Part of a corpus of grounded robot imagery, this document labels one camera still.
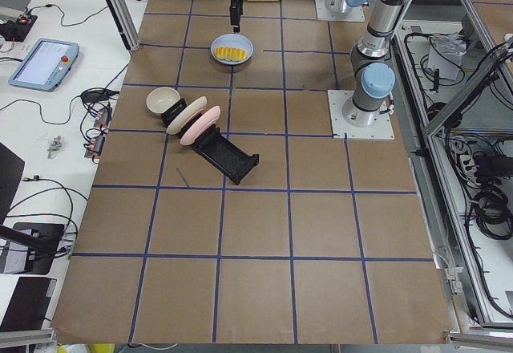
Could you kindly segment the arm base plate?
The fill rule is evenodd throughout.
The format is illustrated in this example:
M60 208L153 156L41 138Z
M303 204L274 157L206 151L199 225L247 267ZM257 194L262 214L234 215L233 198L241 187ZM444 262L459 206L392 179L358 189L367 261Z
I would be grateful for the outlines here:
M386 102L375 112L353 104L353 90L328 90L332 137L340 140L394 140Z
M331 22L364 22L362 6L349 6L346 0L314 0L317 19Z

